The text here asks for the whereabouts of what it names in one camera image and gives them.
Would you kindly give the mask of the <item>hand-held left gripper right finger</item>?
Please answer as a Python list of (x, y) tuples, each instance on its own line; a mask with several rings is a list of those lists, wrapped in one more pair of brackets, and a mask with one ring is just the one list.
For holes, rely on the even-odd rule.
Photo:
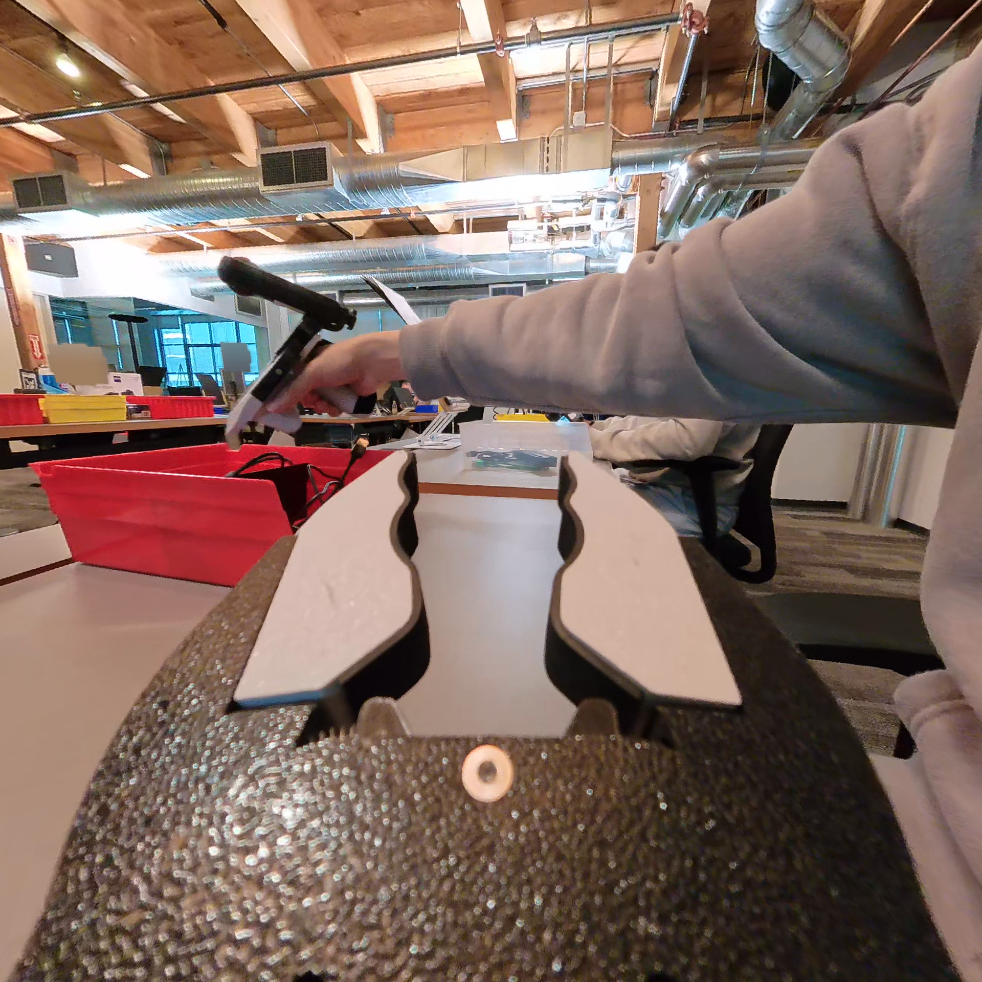
[(737, 709), (743, 697), (674, 529), (583, 453), (561, 460), (549, 610), (556, 640), (633, 697)]

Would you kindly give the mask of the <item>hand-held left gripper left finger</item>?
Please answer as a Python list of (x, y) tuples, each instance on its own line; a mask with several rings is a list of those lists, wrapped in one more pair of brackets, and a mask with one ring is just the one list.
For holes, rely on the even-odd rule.
[(239, 678), (239, 707), (338, 693), (358, 711), (421, 680), (430, 642), (412, 561), (418, 499), (414, 453), (382, 454), (301, 527)]

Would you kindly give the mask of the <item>large red plastic bin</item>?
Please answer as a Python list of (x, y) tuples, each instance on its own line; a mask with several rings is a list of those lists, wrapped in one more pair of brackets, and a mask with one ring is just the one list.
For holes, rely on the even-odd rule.
[[(289, 526), (272, 482), (259, 473), (312, 463), (340, 476), (349, 455), (349, 449), (243, 445), (232, 451), (211, 444), (32, 468), (76, 562), (234, 586), (277, 541), (298, 530)], [(367, 450), (345, 487), (388, 456)]]

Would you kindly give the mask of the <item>person's right forearm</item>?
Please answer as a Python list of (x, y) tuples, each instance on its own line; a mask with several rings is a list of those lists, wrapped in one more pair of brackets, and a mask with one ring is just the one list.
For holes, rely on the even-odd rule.
[(980, 426), (980, 92), (977, 48), (740, 220), (404, 328), (405, 375), (484, 405)]

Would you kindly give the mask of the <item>grey desk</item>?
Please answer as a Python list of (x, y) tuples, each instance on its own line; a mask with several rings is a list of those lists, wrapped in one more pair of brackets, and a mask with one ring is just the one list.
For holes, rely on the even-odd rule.
[(174, 653), (80, 804), (12, 980), (600, 980), (681, 927), (680, 766), (564, 732), (552, 502), (420, 499), (430, 661), (404, 733), (234, 710), (292, 548)]

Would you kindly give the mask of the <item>person's right hand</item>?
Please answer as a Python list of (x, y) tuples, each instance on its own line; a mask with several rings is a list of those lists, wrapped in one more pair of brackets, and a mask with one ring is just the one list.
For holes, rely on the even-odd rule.
[(364, 397), (380, 387), (407, 377), (399, 354), (399, 332), (346, 339), (320, 350), (269, 406), (270, 411), (293, 413), (305, 406), (320, 414), (347, 413), (332, 392), (350, 389)]

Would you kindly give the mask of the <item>black power adapter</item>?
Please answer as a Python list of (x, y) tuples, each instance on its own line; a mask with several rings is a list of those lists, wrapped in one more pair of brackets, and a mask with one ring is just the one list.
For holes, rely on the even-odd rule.
[(296, 530), (308, 515), (308, 501), (313, 494), (310, 470), (306, 464), (292, 463), (266, 468), (259, 478), (274, 485), (291, 529)]

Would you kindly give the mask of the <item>white document stand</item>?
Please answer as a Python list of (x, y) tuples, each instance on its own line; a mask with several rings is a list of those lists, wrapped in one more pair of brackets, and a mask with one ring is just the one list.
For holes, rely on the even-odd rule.
[(362, 279), (365, 284), (371, 288), (382, 301), (384, 301), (386, 306), (388, 306), (394, 313), (399, 315), (399, 318), (405, 325), (421, 323), (421, 319), (416, 315), (409, 302), (402, 295), (396, 293), (373, 276), (364, 275)]

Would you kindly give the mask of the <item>wooden edged table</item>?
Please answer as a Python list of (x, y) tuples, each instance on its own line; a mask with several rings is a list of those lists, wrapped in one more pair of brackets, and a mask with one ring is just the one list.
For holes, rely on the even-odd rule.
[(36, 443), (43, 439), (53, 439), (62, 436), (87, 436), (99, 433), (132, 433), (158, 432), (189, 428), (217, 428), (223, 431), (227, 418), (213, 415), (211, 417), (175, 418), (175, 419), (134, 419), (117, 421), (84, 421), (70, 423), (43, 423), (31, 425), (1, 426), (1, 441), (21, 441)]

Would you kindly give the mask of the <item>black floor lamp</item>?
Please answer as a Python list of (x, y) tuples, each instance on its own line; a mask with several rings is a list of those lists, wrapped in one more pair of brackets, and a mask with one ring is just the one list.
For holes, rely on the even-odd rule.
[(135, 313), (117, 313), (110, 311), (107, 315), (114, 326), (114, 330), (120, 337), (125, 337), (129, 343), (129, 354), (131, 369), (139, 372), (144, 365), (141, 349), (141, 334), (143, 326), (149, 323), (145, 316)]

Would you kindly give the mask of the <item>small yellow bin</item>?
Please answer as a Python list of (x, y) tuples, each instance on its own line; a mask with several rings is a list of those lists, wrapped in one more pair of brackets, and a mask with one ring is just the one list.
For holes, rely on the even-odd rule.
[(118, 394), (48, 394), (39, 400), (39, 406), (50, 425), (125, 422), (129, 419), (127, 398)]

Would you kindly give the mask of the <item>blue green electronic parts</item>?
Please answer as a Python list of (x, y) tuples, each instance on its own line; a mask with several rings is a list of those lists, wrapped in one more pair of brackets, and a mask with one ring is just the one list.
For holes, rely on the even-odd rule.
[(467, 466), (479, 472), (514, 472), (548, 476), (557, 472), (560, 456), (527, 450), (468, 451)]

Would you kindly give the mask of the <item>clear plastic box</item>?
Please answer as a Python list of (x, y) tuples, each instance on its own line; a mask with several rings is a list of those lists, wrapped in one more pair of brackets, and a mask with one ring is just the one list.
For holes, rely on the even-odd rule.
[(581, 422), (497, 422), (494, 420), (472, 421), (460, 424), (460, 450), (462, 465), (466, 471), (468, 451), (507, 451), (527, 450), (560, 456), (557, 472), (548, 476), (538, 476), (514, 472), (485, 472), (493, 475), (511, 473), (533, 477), (557, 477), (564, 457), (579, 453), (592, 459), (593, 450), (590, 428)]

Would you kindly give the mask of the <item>black ceiling pipe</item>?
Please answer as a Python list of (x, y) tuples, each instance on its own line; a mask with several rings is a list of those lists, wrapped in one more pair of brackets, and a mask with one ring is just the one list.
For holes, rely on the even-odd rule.
[(224, 83), (208, 83), (196, 87), (184, 88), (171, 92), (153, 92), (143, 96), (133, 96), (128, 99), (89, 102), (75, 104), (63, 108), (45, 110), (42, 112), (26, 112), (17, 110), (11, 116), (2, 118), (3, 128), (18, 125), (42, 125), (78, 119), (87, 119), (120, 111), (185, 102), (204, 97), (223, 94), (238, 94), (278, 88), (291, 84), (307, 83), (314, 80), (334, 80), (348, 78), (351, 75), (367, 72), (378, 72), (387, 69), (429, 64), (436, 61), (457, 59), (460, 57), (477, 57), (494, 55), (503, 57), (516, 50), (528, 47), (567, 46), (582, 41), (595, 42), (598, 40), (615, 40), (621, 37), (650, 34), (666, 31), (681, 25), (681, 14), (665, 14), (644, 18), (608, 21), (607, 23), (592, 23), (584, 26), (552, 31), (542, 31), (534, 20), (527, 31), (517, 35), (496, 35), (487, 41), (456, 44), (441, 48), (410, 52), (403, 55), (363, 59), (346, 64), (310, 68), (302, 71), (292, 71), (274, 76), (234, 80)]

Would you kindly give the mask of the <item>silver pipe bundle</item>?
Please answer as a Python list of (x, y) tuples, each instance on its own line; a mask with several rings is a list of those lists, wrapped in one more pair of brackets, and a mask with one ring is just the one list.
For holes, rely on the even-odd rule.
[(849, 40), (811, 1), (759, 1), (755, 27), (762, 47), (798, 86), (754, 143), (706, 145), (682, 160), (661, 205), (660, 241), (679, 239), (719, 214), (736, 216), (754, 190), (787, 187), (817, 146), (801, 135), (844, 80)]

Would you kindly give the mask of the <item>plain silver air duct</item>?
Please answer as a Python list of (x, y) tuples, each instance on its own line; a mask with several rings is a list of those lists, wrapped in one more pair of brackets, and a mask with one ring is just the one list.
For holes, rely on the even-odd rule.
[(225, 258), (243, 258), (276, 274), (338, 273), (374, 268), (479, 264), (512, 261), (549, 272), (579, 268), (566, 263), (568, 256), (581, 256), (591, 265), (616, 265), (630, 244), (623, 230), (599, 242), (563, 237), (528, 239), (509, 231), (466, 234), (436, 234), (348, 241), (318, 241), (274, 244), (205, 252), (154, 254), (150, 259), (163, 273), (203, 281), (217, 276)]

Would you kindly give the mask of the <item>silver air duct with grilles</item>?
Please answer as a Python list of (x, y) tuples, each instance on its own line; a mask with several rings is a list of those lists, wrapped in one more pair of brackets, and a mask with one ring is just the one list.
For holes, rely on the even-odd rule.
[(607, 129), (463, 146), (436, 153), (346, 157), (328, 144), (281, 146), (258, 167), (208, 169), (94, 185), (56, 171), (14, 178), (2, 228), (58, 235), (80, 222), (202, 224), (443, 204), (522, 203), (603, 190), (612, 170)]

